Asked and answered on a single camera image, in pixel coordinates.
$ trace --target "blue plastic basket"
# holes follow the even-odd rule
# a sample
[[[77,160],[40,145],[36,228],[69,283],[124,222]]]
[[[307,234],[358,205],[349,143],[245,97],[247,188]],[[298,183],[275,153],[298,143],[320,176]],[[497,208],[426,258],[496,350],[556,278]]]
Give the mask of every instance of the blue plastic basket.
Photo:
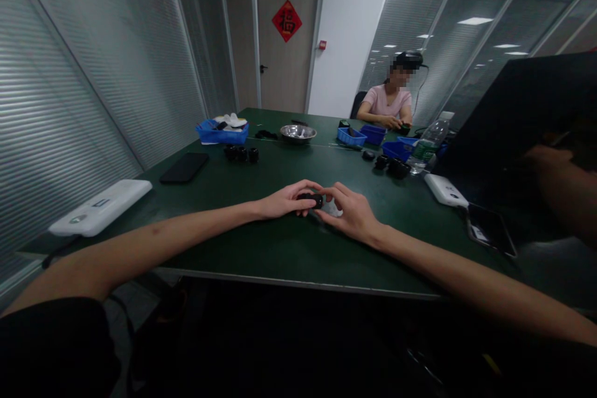
[[[365,124],[361,128],[361,134],[367,136],[367,143],[379,146],[387,134],[387,129],[378,126],[370,126]]]
[[[406,162],[412,150],[414,149],[414,143],[418,139],[411,139],[407,137],[398,137],[395,142],[385,142],[381,146],[381,149],[384,150],[384,154],[388,157],[398,157],[403,162]]]
[[[215,120],[205,120],[201,123],[201,126],[195,126],[202,143],[244,144],[249,136],[249,123],[244,125],[241,132],[213,129],[218,124]]]
[[[338,128],[338,140],[340,140],[344,144],[351,145],[351,146],[363,146],[363,144],[365,143],[365,140],[367,139],[367,136],[361,134],[359,131],[355,131],[354,129],[353,129],[353,131],[357,135],[356,137],[351,137],[348,134],[347,127],[339,127]]]

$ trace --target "metal bowl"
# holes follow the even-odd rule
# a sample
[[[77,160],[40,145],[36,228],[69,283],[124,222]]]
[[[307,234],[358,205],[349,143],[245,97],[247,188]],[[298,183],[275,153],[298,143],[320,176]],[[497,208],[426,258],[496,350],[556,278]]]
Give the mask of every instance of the metal bowl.
[[[312,127],[301,124],[289,124],[280,129],[282,140],[292,144],[307,144],[317,135],[317,131]]]

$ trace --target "plastic water bottle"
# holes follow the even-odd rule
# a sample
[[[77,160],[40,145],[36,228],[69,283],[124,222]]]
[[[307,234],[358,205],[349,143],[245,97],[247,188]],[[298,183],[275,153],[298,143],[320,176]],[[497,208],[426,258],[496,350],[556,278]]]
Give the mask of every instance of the plastic water bottle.
[[[442,112],[440,117],[423,133],[407,163],[411,166],[412,175],[419,174],[440,148],[444,138],[448,135],[450,120],[454,112]]]

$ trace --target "door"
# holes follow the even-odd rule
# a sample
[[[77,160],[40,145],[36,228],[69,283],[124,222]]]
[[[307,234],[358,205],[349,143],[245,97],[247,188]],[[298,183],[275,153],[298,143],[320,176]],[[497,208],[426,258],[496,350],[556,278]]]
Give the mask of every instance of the door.
[[[317,0],[288,0],[302,25],[284,38],[272,22],[286,0],[257,0],[259,18],[259,63],[261,106],[286,112],[303,113],[313,47]]]

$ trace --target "pink shirt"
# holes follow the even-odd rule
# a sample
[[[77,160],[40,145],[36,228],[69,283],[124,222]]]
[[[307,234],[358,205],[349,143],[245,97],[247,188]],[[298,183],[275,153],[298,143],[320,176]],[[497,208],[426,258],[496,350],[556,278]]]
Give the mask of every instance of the pink shirt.
[[[403,106],[410,106],[412,97],[408,90],[400,90],[394,102],[388,106],[386,85],[382,84],[381,86],[375,86],[369,89],[367,95],[363,99],[363,103],[365,102],[371,104],[369,113],[398,117],[400,109],[402,109]]]

